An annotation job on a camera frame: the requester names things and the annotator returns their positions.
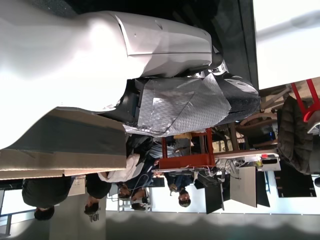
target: white wall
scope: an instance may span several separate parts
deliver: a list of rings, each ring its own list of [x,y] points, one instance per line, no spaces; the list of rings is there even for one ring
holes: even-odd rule
[[[106,212],[106,240],[319,240],[319,215]]]

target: man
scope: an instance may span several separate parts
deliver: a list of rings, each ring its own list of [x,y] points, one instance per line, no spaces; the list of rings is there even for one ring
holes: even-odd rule
[[[191,204],[190,195],[186,191],[186,187],[193,183],[193,177],[189,175],[170,176],[164,174],[171,192],[179,192],[179,205],[187,208]]]
[[[89,194],[84,213],[87,215],[95,214],[99,209],[99,202],[110,192],[111,183],[101,181],[97,173],[87,174],[86,191]]]
[[[70,176],[25,179],[22,198],[25,204],[36,207],[35,219],[49,220],[55,213],[55,205],[67,198],[71,185]]]

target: gray padded fabric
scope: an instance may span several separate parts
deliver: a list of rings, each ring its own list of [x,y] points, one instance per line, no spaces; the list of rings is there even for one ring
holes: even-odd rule
[[[289,96],[282,107],[278,134],[278,150],[281,160],[303,174],[310,174],[309,159],[313,150],[313,135],[307,134],[297,100]]]

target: silver fabric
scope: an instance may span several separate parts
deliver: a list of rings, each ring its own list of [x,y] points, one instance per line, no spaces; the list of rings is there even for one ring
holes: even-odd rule
[[[213,127],[231,106],[214,75],[153,78],[144,86],[137,127],[128,133],[166,137]]]

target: cardboard sheet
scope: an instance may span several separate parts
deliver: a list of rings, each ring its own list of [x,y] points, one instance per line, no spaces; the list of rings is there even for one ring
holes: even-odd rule
[[[25,135],[28,133],[26,133],[23,141],[18,140],[13,144],[14,146],[0,150],[0,180],[76,176],[126,168],[126,137],[122,123],[98,115],[65,110],[53,110],[45,118],[49,121],[52,119],[55,121],[55,118],[61,120],[58,123],[54,122],[54,126],[48,124],[50,122],[47,120],[42,122],[40,120],[36,123],[38,126],[35,124],[34,128],[29,130],[29,133],[33,131],[29,135],[32,143],[27,141]],[[76,126],[76,130],[83,131],[84,134],[80,135],[79,143],[82,144],[80,147],[77,138],[71,136],[70,129],[62,128],[65,123],[67,127]],[[48,138],[47,133],[52,134],[55,139]],[[91,134],[89,140],[86,139],[85,133]],[[74,138],[74,142],[69,146],[68,139],[71,137]],[[86,148],[85,141],[88,141],[91,146]],[[63,148],[61,151],[47,150],[61,147]]]

